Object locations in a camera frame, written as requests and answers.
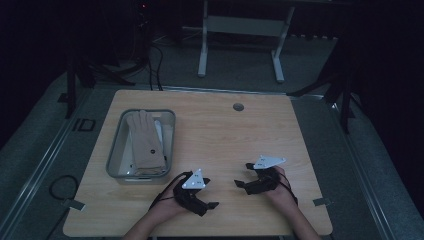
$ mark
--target gray carpet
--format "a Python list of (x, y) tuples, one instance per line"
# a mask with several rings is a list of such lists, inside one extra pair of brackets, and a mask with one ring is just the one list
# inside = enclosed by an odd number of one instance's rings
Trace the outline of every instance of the gray carpet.
[[(222, 36), (215, 36), (209, 48), (207, 76), (198, 78), (199, 39), (196, 35), (188, 36), (183, 46), (173, 45), (166, 38), (156, 41), (164, 56), (160, 79), (165, 90), (179, 89), (175, 87), (275, 93), (298, 90), (315, 81), (335, 43), (325, 39), (288, 39), (281, 56), (286, 82), (278, 84), (268, 51), (271, 40), (256, 44), (259, 50), (254, 50), (228, 46), (220, 39)], [(151, 55), (156, 68), (159, 51), (153, 49)], [(129, 74), (126, 78), (137, 82), (134, 89), (148, 87), (148, 71)], [(59, 94), (66, 90), (66, 78), (57, 79), (0, 152), (0, 174), (4, 176), (0, 180), (3, 220), (28, 177), (45, 158), (50, 143), (55, 142), (56, 134), (68, 126), (66, 138), (59, 144), (60, 151), (52, 154), (51, 166), (35, 188), (32, 201), (23, 209), (26, 211), (16, 220), (11, 239), (46, 239), (50, 233), (50, 239), (69, 239), (61, 230), (61, 217), (66, 209), (49, 194), (49, 187), (60, 176), (69, 174), (80, 179), (83, 175), (113, 94), (123, 88), (110, 80), (99, 79), (93, 90), (78, 88), (79, 99), (85, 101), (78, 104), (78, 111), (69, 120), (64, 119), (66, 105), (57, 102)], [(326, 86), (312, 94), (322, 95), (325, 89)], [(366, 116), (352, 106), (356, 117), (349, 120), (351, 134), (347, 137), (338, 125), (337, 112), (323, 100), (293, 99), (293, 106), (323, 195), (332, 202), (328, 211), (334, 231), (332, 236), (324, 238), (420, 239), (424, 236), (423, 221)], [(82, 119), (95, 121), (93, 131), (74, 128), (78, 119), (78, 123)], [(358, 169), (364, 170), (365, 177)], [(367, 186), (372, 187), (377, 205), (367, 198), (370, 194)], [(57, 182), (54, 188), (60, 196), (72, 195), (74, 190), (69, 179)], [(389, 230), (381, 230), (382, 220), (375, 216), (373, 206), (382, 207), (386, 218), (383, 223), (387, 220)]]

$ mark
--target metal leg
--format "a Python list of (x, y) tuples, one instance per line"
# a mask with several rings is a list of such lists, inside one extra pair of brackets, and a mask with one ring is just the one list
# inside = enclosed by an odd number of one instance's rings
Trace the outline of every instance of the metal leg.
[(281, 29), (278, 46), (275, 50), (271, 51), (272, 62), (274, 64), (275, 77), (277, 82), (279, 83), (284, 82), (283, 69), (281, 67), (281, 62), (280, 62), (280, 54), (281, 54), (281, 50), (283, 49), (284, 41), (286, 40), (286, 37), (287, 37), (287, 32), (289, 30), (290, 22), (293, 17), (294, 9), (295, 9), (294, 7), (290, 7), (287, 14), (286, 21), (284, 22), (284, 25)]
[(206, 76), (206, 64), (208, 62), (208, 1), (203, 1), (203, 32), (202, 32), (202, 50), (200, 52), (199, 77)]

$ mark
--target wooden table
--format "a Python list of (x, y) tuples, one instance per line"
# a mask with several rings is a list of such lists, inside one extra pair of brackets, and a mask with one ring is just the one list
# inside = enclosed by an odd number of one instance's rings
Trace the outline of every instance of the wooden table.
[[(234, 103), (242, 103), (244, 110), (235, 111)], [(121, 113), (132, 108), (175, 112), (171, 179), (201, 168), (211, 182), (197, 197), (220, 202), (203, 217), (186, 213), (171, 219), (155, 229), (153, 236), (289, 235), (285, 218), (263, 195), (247, 195), (234, 184), (234, 179), (257, 179), (245, 163), (254, 163), (261, 154), (287, 159), (280, 166), (286, 170), (302, 212), (319, 234), (332, 232), (326, 207), (316, 207), (312, 201), (322, 195), (287, 96), (120, 90), (75, 197), (86, 207), (71, 209), (63, 228), (66, 235), (123, 236), (166, 186), (120, 185), (106, 172)]]

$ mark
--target dark background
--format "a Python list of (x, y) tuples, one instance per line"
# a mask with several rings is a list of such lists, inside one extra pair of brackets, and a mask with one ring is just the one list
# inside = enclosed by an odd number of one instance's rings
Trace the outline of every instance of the dark background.
[[(201, 1), (155, 1), (158, 27), (180, 39), (181, 26), (201, 26)], [(298, 4), (290, 33), (337, 37), (329, 71), (359, 62), (354, 90), (373, 122), (417, 208), (424, 197), (424, 29), (421, 1), (355, 1), (352, 6)], [(66, 53), (103, 64), (128, 56), (139, 19), (136, 1), (5, 0), (0, 3), (2, 147), (49, 84), (66, 70)], [(228, 12), (228, 1), (211, 11)], [(238, 15), (282, 18), (272, 6), (235, 1)]]

